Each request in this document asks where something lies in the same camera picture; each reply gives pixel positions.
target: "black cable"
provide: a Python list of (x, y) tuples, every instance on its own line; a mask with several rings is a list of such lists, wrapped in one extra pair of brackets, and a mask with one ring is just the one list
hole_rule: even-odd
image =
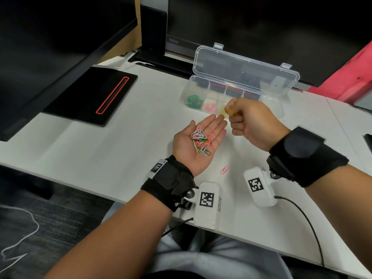
[(165, 235), (167, 235), (168, 233), (172, 232), (172, 231), (173, 231), (174, 229), (176, 229), (178, 226), (180, 226), (180, 225), (182, 225), (182, 224), (184, 224), (184, 223), (186, 223), (186, 222), (188, 222), (188, 221), (192, 221), (192, 220), (194, 220), (193, 217), (192, 217), (192, 218), (189, 218), (189, 219), (186, 219), (185, 221), (182, 221), (181, 223), (177, 224), (176, 226), (170, 228), (170, 229), (169, 229), (167, 232), (165, 232), (165, 233), (163, 234), (163, 236), (161, 236), (161, 237), (163, 238)]
[(322, 248), (320, 247), (320, 243), (319, 243), (319, 240), (318, 240), (318, 236), (317, 236), (317, 234), (315, 233), (315, 230), (314, 230), (313, 226), (311, 225), (310, 220), (307, 218), (306, 214), (304, 213), (304, 211), (303, 211), (303, 210), (302, 210), (298, 205), (296, 205), (295, 202), (291, 201), (290, 199), (287, 199), (287, 198), (285, 198), (285, 197), (280, 197), (280, 196), (274, 196), (274, 198), (276, 198), (276, 199), (283, 199), (283, 200), (289, 201), (289, 202), (291, 202), (292, 204), (294, 204), (295, 207), (298, 208), (298, 209), (302, 212), (302, 214), (303, 214), (304, 217), (306, 218), (307, 222), (309, 222), (310, 227), (311, 227), (311, 230), (313, 231), (314, 236), (315, 236), (315, 239), (317, 240), (318, 247), (319, 247), (319, 252), (320, 252), (320, 258), (321, 258), (321, 264), (322, 264), (322, 266), (324, 267), (323, 252), (322, 252)]

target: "computer monitor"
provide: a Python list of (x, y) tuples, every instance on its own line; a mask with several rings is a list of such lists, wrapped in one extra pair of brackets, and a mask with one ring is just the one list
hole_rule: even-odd
[(165, 48), (194, 57), (199, 45), (300, 73), (295, 87), (320, 86), (372, 41), (365, 0), (141, 0), (168, 13)]
[(136, 26), (134, 0), (0, 0), (0, 140)]

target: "monitor stand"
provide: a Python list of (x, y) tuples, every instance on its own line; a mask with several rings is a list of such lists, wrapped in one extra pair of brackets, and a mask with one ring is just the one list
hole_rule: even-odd
[(105, 67), (91, 67), (44, 113), (105, 126), (138, 76)]

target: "open palm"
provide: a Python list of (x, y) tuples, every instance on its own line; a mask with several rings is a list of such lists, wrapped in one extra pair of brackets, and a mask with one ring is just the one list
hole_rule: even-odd
[[(178, 132), (174, 136), (173, 140), (173, 155), (180, 162), (189, 168), (193, 176), (196, 177), (204, 170), (207, 169), (208, 165), (212, 162), (214, 153), (220, 145), (222, 139), (225, 137), (225, 127), (227, 121), (224, 120), (223, 115), (210, 115), (205, 118), (198, 125), (195, 125), (195, 121), (192, 120), (190, 124), (181, 132)], [(200, 126), (202, 131), (208, 135), (213, 130), (215, 134), (210, 138), (211, 146), (208, 150), (211, 152), (210, 156), (199, 155), (194, 148), (193, 141), (191, 140), (191, 134)]]

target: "lid latch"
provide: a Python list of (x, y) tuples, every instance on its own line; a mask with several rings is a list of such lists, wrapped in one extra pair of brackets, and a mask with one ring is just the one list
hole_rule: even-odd
[(222, 51), (223, 48), (224, 48), (223, 44), (219, 44), (215, 42), (213, 45), (213, 50)]
[(282, 63), (282, 64), (280, 65), (280, 67), (281, 67), (281, 68), (286, 68), (287, 70), (289, 70), (289, 69), (292, 67), (292, 65), (290, 65), (290, 64), (286, 64), (286, 63), (284, 62), (284, 63)]

